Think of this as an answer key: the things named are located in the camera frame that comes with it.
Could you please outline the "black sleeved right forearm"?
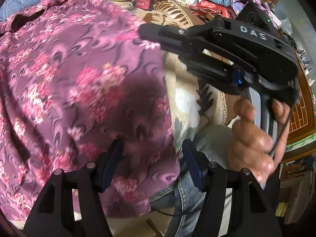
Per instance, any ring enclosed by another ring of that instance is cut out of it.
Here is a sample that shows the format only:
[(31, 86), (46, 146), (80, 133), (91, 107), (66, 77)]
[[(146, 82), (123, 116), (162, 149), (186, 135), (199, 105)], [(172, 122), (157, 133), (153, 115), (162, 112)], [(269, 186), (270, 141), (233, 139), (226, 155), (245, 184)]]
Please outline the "black sleeved right forearm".
[(280, 185), (281, 185), (280, 169), (281, 169), (281, 164), (279, 164), (276, 170), (274, 171), (274, 173), (272, 173), (268, 177), (265, 190), (264, 190), (274, 212), (276, 212), (276, 209), (279, 203), (278, 198), (280, 195)]

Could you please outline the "person's right hand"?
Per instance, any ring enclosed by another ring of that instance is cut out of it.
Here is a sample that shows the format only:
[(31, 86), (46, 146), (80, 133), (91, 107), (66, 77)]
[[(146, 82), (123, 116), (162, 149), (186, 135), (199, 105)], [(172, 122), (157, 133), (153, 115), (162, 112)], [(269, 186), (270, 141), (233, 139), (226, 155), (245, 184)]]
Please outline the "person's right hand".
[(276, 146), (272, 137), (253, 123), (256, 109), (248, 100), (241, 99), (233, 107), (240, 119), (232, 126), (233, 139), (227, 153), (229, 167), (235, 171), (249, 168), (260, 184), (264, 184), (280, 164), (289, 134), (290, 107), (273, 100), (272, 108), (279, 131), (283, 133)]

